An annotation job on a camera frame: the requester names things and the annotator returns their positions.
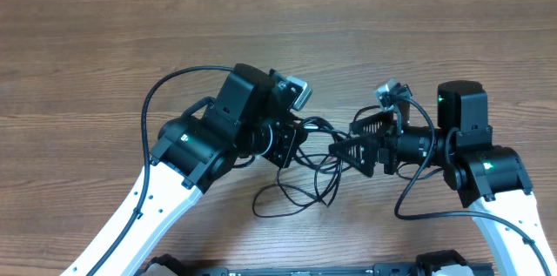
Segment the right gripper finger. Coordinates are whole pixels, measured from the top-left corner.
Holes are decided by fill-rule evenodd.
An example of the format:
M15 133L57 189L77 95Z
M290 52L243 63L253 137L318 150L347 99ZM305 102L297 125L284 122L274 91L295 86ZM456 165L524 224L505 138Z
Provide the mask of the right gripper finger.
M392 112L380 112L350 123L349 131L357 136L389 136L396 131L396 120Z
M379 141L375 137L360 136L331 144L329 153L370 178L379 161Z

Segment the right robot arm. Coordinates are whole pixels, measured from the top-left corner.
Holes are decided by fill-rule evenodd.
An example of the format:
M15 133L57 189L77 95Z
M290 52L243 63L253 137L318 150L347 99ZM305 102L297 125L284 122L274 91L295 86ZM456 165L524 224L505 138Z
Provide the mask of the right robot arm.
M408 85L390 79L374 92L378 113L350 124L350 137L329 145L334 157L367 177L376 164L393 175L417 165L394 207L413 221L470 218L502 275L554 275L556 260L540 224L534 186L519 154L493 144L487 93L479 82L456 80L437 89L438 118L431 120ZM458 193L459 211L403 214L400 207L422 172L437 166Z

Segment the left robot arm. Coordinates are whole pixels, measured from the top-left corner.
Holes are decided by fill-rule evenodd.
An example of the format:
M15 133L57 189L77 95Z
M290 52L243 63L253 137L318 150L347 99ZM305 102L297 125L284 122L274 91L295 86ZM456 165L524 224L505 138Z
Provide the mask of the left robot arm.
M133 275L153 248L240 158L264 158L280 169L305 141L296 112L309 84L248 64L225 68L216 97L205 97L163 125L154 145L141 124L144 167L108 222L67 275Z

